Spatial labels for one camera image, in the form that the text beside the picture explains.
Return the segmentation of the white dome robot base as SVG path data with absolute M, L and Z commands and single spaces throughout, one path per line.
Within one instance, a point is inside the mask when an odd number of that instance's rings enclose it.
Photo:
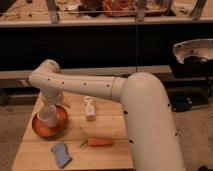
M 193 39 L 173 45 L 173 54 L 180 64 L 190 56 L 197 56 L 208 60 L 213 59 L 213 38 Z

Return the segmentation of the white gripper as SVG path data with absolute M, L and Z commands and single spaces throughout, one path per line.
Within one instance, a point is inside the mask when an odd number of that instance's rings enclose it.
M 43 107 L 39 110 L 37 118 L 49 128 L 54 128 L 59 124 L 57 116 L 57 105 L 50 103 L 44 96 L 41 96 Z

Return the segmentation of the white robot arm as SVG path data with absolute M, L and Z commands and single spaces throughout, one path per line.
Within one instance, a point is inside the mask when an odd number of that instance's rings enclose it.
M 119 102 L 133 168 L 186 171 L 169 98 L 156 76 L 146 72 L 127 78 L 64 75 L 56 61 L 47 59 L 31 72 L 29 82 L 41 91 L 46 104 L 59 103 L 64 91 Z

